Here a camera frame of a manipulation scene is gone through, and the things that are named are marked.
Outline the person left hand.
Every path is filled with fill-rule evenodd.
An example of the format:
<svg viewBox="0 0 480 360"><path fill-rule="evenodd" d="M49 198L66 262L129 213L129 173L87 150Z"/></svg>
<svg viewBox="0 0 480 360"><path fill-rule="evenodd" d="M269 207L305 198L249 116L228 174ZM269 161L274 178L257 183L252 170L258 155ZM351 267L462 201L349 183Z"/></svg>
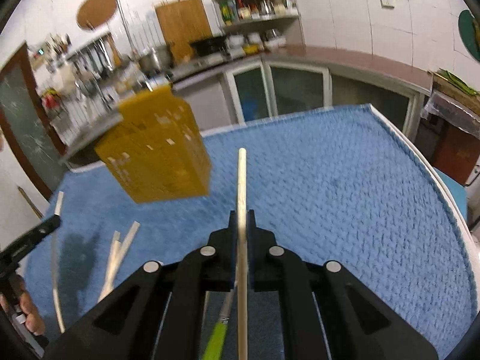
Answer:
<svg viewBox="0 0 480 360"><path fill-rule="evenodd" d="M15 274L15 278L19 286L19 306L26 316L25 327L35 336L44 335L46 330L45 323L26 289L24 279L18 274Z"/></svg>

